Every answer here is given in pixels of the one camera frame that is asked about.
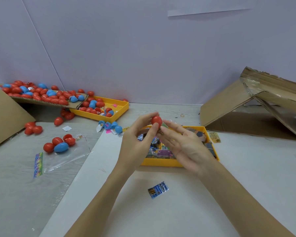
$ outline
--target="white wall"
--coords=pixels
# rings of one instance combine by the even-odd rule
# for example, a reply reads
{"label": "white wall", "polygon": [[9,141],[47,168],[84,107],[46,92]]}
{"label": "white wall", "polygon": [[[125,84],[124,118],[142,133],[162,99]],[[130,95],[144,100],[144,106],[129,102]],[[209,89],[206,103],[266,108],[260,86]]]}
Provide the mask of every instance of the white wall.
{"label": "white wall", "polygon": [[22,0],[0,0],[0,83],[17,79],[62,88]]}
{"label": "white wall", "polygon": [[[167,17],[167,0],[23,1],[66,89],[201,104],[245,66],[296,81],[296,0],[178,17]],[[41,60],[27,61],[28,69],[42,67]]]}

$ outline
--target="yellow tray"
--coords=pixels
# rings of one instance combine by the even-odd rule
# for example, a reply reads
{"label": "yellow tray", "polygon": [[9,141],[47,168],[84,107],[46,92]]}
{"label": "yellow tray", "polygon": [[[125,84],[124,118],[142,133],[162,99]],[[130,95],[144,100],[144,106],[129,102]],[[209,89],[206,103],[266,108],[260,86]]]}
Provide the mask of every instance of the yellow tray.
{"label": "yellow tray", "polygon": [[[202,131],[206,135],[206,143],[210,142],[209,135],[203,126],[182,126],[183,128],[193,128],[197,131]],[[219,161],[219,157],[217,155],[217,152],[213,146],[213,150],[217,156],[217,160]],[[168,166],[168,167],[183,167],[176,159],[161,159],[161,158],[145,158],[142,166]]]}
{"label": "yellow tray", "polygon": [[105,121],[105,122],[113,123],[113,121],[116,121],[122,114],[125,113],[125,111],[129,109],[129,103],[127,101],[109,99],[109,98],[104,98],[100,96],[94,96],[94,98],[95,99],[102,98],[106,107],[110,107],[114,112],[115,111],[117,112],[112,117],[106,117],[106,116],[100,116],[97,114],[89,113],[86,111],[79,111],[76,109],[70,109],[70,111],[72,113],[75,113],[75,115],[78,115],[78,116],[83,116],[83,117],[97,120],[97,121]]}

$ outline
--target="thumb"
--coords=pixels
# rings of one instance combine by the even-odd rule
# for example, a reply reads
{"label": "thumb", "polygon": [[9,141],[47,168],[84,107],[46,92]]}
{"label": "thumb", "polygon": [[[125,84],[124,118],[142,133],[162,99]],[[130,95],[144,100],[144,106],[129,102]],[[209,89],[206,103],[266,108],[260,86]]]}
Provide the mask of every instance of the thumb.
{"label": "thumb", "polygon": [[156,134],[157,134],[158,128],[159,128],[159,124],[158,124],[158,123],[154,123],[154,124],[150,127],[148,133],[146,134],[146,137],[143,139],[142,142],[144,142],[145,144],[146,144],[146,143],[149,143],[149,145],[150,145],[151,142],[152,142],[152,140],[153,140],[153,138],[154,138],[154,137],[156,136]]}

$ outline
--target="paper sheet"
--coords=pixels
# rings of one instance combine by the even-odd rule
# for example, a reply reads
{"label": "paper sheet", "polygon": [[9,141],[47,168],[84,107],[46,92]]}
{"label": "paper sheet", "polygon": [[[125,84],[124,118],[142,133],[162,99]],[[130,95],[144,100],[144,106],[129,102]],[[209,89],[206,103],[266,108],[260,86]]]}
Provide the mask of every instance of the paper sheet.
{"label": "paper sheet", "polygon": [[168,17],[254,8],[258,0],[168,0]]}

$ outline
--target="gray wood floor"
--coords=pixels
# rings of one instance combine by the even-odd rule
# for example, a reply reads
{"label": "gray wood floor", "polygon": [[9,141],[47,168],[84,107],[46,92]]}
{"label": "gray wood floor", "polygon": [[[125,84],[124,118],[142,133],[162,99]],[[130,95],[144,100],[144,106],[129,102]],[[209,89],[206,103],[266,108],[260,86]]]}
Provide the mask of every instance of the gray wood floor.
{"label": "gray wood floor", "polygon": [[[56,136],[83,134],[92,150],[102,134],[96,133],[97,121],[78,116],[55,127],[54,119],[59,116],[60,108],[23,107],[37,119],[43,133],[26,136],[21,131],[0,145],[0,237],[39,236],[87,158],[82,157],[33,179],[35,155],[43,151],[43,145]],[[130,103],[129,110],[117,122],[127,127],[138,116],[154,111],[158,111],[163,119],[181,125],[200,125],[199,105]],[[72,129],[65,132],[62,127],[67,125]]]}

